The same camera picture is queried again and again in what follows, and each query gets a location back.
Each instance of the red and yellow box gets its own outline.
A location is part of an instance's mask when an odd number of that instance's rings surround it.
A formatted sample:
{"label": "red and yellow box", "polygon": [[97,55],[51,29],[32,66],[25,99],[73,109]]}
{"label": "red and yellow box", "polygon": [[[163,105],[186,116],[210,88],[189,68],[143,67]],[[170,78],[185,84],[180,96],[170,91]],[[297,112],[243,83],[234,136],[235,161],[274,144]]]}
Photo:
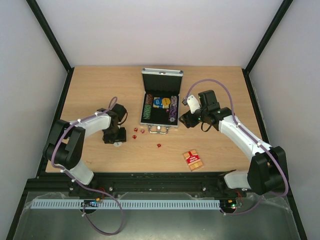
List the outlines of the red and yellow box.
{"label": "red and yellow box", "polygon": [[194,171],[204,165],[195,149],[185,152],[183,157],[191,171]]}

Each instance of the gray wall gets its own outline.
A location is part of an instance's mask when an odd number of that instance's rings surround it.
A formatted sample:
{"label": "gray wall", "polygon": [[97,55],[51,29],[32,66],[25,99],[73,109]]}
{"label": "gray wall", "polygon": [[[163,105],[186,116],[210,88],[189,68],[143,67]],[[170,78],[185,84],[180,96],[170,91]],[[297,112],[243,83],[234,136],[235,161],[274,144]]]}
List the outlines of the gray wall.
{"label": "gray wall", "polygon": [[250,75],[311,240],[320,235],[319,10],[320,1],[294,1]]}
{"label": "gray wall", "polygon": [[38,0],[70,64],[245,66],[282,0]]}
{"label": "gray wall", "polygon": [[34,178],[66,72],[25,0],[0,7],[0,239]]}

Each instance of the wooden table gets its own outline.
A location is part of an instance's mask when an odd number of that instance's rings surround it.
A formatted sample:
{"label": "wooden table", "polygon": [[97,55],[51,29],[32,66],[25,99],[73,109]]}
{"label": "wooden table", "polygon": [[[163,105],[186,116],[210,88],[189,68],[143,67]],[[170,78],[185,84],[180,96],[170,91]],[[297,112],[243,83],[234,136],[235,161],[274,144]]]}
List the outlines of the wooden table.
{"label": "wooden table", "polygon": [[[143,66],[148,68],[183,70],[180,96],[184,98],[190,86],[201,79],[221,81],[230,91],[234,111],[244,125],[259,138],[258,123],[251,104],[242,69],[236,66]],[[127,142],[120,147],[104,144],[103,133],[88,137],[83,146],[82,160],[93,172],[189,172],[182,154],[196,149],[204,166],[198,172],[246,170],[249,160],[225,135],[212,128],[202,132],[200,124],[187,129],[182,123],[166,135],[152,134],[140,126],[144,86],[142,66],[77,66],[63,107],[61,119],[72,121],[92,115],[99,108],[107,108],[113,96],[128,111]],[[221,107],[230,107],[224,89],[213,82],[198,84],[192,94],[214,90]],[[184,114],[187,106],[180,104]],[[49,162],[46,172],[58,172]]]}

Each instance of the case handle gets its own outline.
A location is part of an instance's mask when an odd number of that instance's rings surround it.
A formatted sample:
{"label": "case handle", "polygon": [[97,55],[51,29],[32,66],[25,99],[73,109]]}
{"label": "case handle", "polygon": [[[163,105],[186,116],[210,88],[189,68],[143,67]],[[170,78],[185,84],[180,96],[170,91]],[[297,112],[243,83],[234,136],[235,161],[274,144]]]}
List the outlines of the case handle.
{"label": "case handle", "polygon": [[169,132],[169,127],[168,126],[165,126],[165,128],[166,128],[165,132],[161,131],[161,126],[156,126],[156,131],[152,131],[151,130],[152,127],[153,126],[148,125],[149,133],[151,133],[151,134],[167,134]]}

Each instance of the purple cable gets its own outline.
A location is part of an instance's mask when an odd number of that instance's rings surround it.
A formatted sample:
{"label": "purple cable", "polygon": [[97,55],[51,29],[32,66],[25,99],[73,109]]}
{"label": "purple cable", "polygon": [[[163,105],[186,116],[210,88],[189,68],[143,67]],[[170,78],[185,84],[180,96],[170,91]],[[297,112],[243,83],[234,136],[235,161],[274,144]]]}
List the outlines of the purple cable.
{"label": "purple cable", "polygon": [[[184,98],[185,100],[189,97],[189,94],[191,92],[191,90],[194,88],[195,85],[199,84],[199,83],[202,83],[202,82],[214,82],[216,84],[219,84],[221,87],[223,87],[223,89],[226,91],[226,93],[228,94],[228,97],[229,97],[229,100],[230,100],[230,107],[231,107],[231,114],[232,114],[232,118],[233,118],[233,121],[234,123],[237,125],[238,124],[238,121],[236,120],[236,116],[235,116],[235,111],[234,111],[234,103],[232,101],[232,97],[231,97],[231,94],[229,92],[229,90],[226,88],[225,85],[223,85],[221,82],[217,81],[217,80],[214,80],[214,79],[203,79],[203,80],[199,80],[197,82],[195,82],[189,89],[188,93],[186,94],[186,97]],[[244,132],[244,134],[246,134],[254,143],[258,144],[258,141],[250,134],[248,133],[241,125],[238,125],[238,127],[241,129],[242,132]],[[287,178],[284,174],[284,172],[282,171],[280,165],[278,164],[277,160],[274,158],[274,156],[272,156],[272,154],[261,144],[259,146],[260,148],[262,148],[263,151],[265,151],[265,153],[270,157],[270,159],[272,160],[272,162],[274,163],[274,165],[276,166],[276,168],[278,169],[282,179],[283,179],[283,182],[284,182],[284,192],[283,193],[276,193],[276,192],[273,192],[273,191],[270,191],[270,193],[276,195],[276,196],[279,196],[279,197],[284,197],[287,195],[288,191],[289,191],[289,184],[288,184],[288,181],[287,181]],[[240,215],[240,214],[245,214],[245,213],[248,213],[250,212],[251,210],[255,209],[259,203],[261,202],[262,200],[262,196],[260,197],[259,201],[256,203],[256,205],[254,205],[252,208],[250,208],[249,210],[246,210],[246,211],[243,211],[243,212],[237,212],[237,213],[226,213],[226,215]]]}
{"label": "purple cable", "polygon": [[[104,110],[103,112],[98,113],[97,115],[93,114],[93,115],[87,116],[87,117],[85,117],[85,118],[82,118],[82,119],[80,120],[80,122],[85,122],[85,121],[87,121],[87,120],[89,120],[89,119],[92,119],[92,118],[95,118],[95,117],[97,117],[97,116],[101,116],[102,114],[105,114],[106,112],[108,112],[109,110],[111,110],[111,109],[116,105],[117,100],[118,100],[118,98],[117,98],[116,96],[114,96],[114,97],[111,99],[110,103],[109,103],[108,109]],[[111,194],[109,194],[109,193],[107,193],[107,192],[100,191],[100,190],[97,190],[97,189],[93,189],[93,188],[89,188],[89,187],[84,186],[80,181],[76,180],[68,171],[66,171],[66,169],[65,169],[64,167],[55,165],[55,157],[56,157],[57,151],[58,151],[58,149],[59,149],[59,147],[60,147],[63,139],[64,139],[65,136],[68,134],[68,132],[69,132],[75,125],[77,125],[78,123],[79,123],[79,121],[76,121],[76,122],[72,123],[72,124],[63,132],[63,134],[61,135],[59,141],[57,142],[57,144],[56,144],[56,146],[55,146],[55,148],[54,148],[54,150],[53,150],[52,157],[51,157],[51,165],[52,165],[52,167],[54,167],[54,168],[56,168],[56,169],[61,169],[61,170],[63,170],[63,172],[64,172],[67,176],[69,176],[72,180],[74,180],[74,181],[75,181],[80,187],[82,187],[83,189],[88,190],[88,191],[92,191],[92,192],[96,192],[96,193],[100,193],[100,194],[107,195],[108,197],[110,197],[111,199],[113,199],[113,200],[116,202],[116,204],[119,206],[120,211],[121,211],[121,224],[120,224],[119,228],[118,228],[115,232],[111,232],[111,233],[109,233],[109,232],[104,232],[104,231],[98,229],[98,228],[92,223],[92,221],[88,218],[87,214],[85,213],[86,205],[83,207],[83,210],[82,210],[83,216],[89,221],[90,225],[91,225],[91,226],[93,227],[93,229],[96,230],[98,233],[100,233],[100,234],[102,234],[102,235],[106,235],[106,236],[116,235],[116,234],[118,234],[118,233],[123,229],[124,224],[125,224],[125,213],[124,213],[123,208],[121,207],[120,202],[119,202],[114,196],[112,196]]]}

